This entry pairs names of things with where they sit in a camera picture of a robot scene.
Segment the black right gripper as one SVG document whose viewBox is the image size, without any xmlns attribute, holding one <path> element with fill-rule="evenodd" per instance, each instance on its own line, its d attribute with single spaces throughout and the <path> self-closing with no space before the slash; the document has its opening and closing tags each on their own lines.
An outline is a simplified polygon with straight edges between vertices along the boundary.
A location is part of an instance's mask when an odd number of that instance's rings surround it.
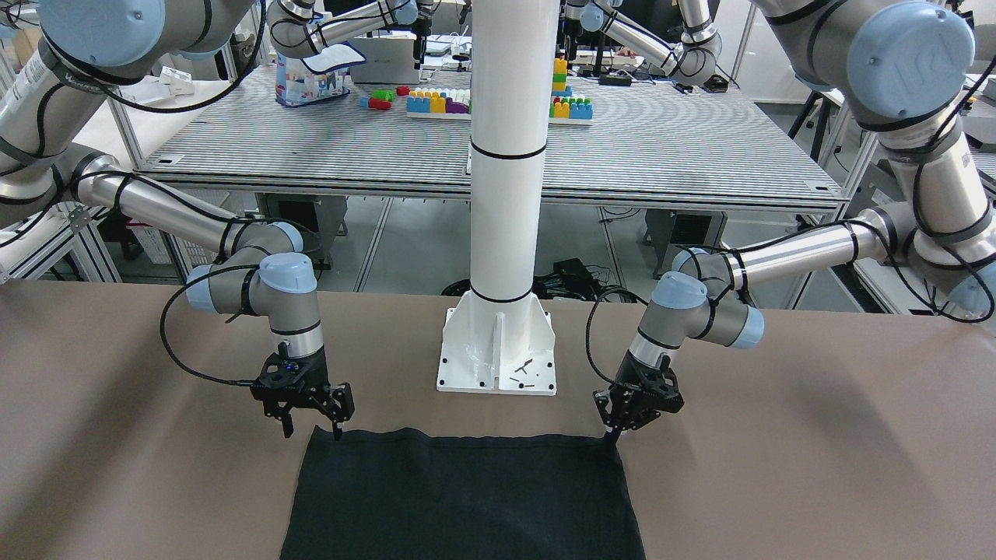
<svg viewBox="0 0 996 560">
<path fill-rule="evenodd" d="M 330 419 L 335 442 L 342 439 L 344 423 L 355 412 L 351 385 L 332 386 L 328 382 L 323 348 L 305 357 L 289 357 L 285 348 L 279 348 L 266 359 L 250 391 L 263 404 L 264 415 L 281 422 L 285 439 L 295 432 L 292 417 L 295 408 L 317 410 Z"/>
</svg>

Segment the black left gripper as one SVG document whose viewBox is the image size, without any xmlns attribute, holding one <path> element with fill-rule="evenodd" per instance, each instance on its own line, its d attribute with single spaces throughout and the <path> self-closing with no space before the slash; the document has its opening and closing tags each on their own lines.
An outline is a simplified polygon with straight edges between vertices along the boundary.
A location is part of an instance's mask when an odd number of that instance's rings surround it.
<svg viewBox="0 0 996 560">
<path fill-rule="evenodd" d="M 594 392 L 594 403 L 607 426 L 605 446 L 617 447 L 623 428 L 643 428 L 663 412 L 676 414 L 686 401 L 670 369 L 669 355 L 662 356 L 659 366 L 649 366 L 627 352 L 612 385 Z"/>
</svg>

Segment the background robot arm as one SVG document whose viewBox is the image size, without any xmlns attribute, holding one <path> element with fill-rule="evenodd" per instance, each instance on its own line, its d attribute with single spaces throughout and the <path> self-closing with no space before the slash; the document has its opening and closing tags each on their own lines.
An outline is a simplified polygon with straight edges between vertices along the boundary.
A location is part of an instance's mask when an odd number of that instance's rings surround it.
<svg viewBox="0 0 996 560">
<path fill-rule="evenodd" d="M 326 47 L 367 32 L 412 25 L 419 14 L 416 1 L 370 1 L 345 14 L 319 21 L 314 1 L 269 1 L 265 18 L 278 54 L 288 59 L 307 59 Z"/>
</svg>

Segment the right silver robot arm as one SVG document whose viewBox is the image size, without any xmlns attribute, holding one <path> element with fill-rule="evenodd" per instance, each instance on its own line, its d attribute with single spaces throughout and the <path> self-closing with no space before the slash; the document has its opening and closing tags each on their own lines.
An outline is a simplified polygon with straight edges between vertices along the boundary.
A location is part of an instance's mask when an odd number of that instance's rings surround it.
<svg viewBox="0 0 996 560">
<path fill-rule="evenodd" d="M 213 52 L 249 11 L 264 7 L 263 1 L 35 2 L 37 50 L 2 101 L 2 224 L 77 201 L 215 249 L 219 262 L 192 272 L 181 294 L 213 313 L 266 317 L 276 344 L 259 376 L 233 385 L 251 391 L 285 436 L 294 432 L 294 410 L 315 410 L 341 437 L 355 404 L 348 383 L 328 380 L 317 279 L 298 228 L 242 219 L 75 143 L 115 86 L 139 82 L 164 54 Z"/>
</svg>

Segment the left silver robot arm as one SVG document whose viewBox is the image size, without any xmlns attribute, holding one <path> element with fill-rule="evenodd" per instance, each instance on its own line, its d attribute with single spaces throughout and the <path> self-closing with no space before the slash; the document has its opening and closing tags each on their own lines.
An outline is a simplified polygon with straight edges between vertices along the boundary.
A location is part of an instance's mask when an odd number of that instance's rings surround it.
<svg viewBox="0 0 996 560">
<path fill-rule="evenodd" d="M 902 201 L 741 249 L 683 247 L 662 273 L 632 344 L 594 403 L 615 444 L 684 400 L 672 369 L 684 341 L 756 346 L 761 312 L 738 298 L 771 279 L 861 259 L 906 263 L 974 321 L 994 314 L 994 209 L 962 128 L 973 30 L 935 1 L 758 1 L 797 77 L 835 89 L 879 140 Z"/>
</svg>

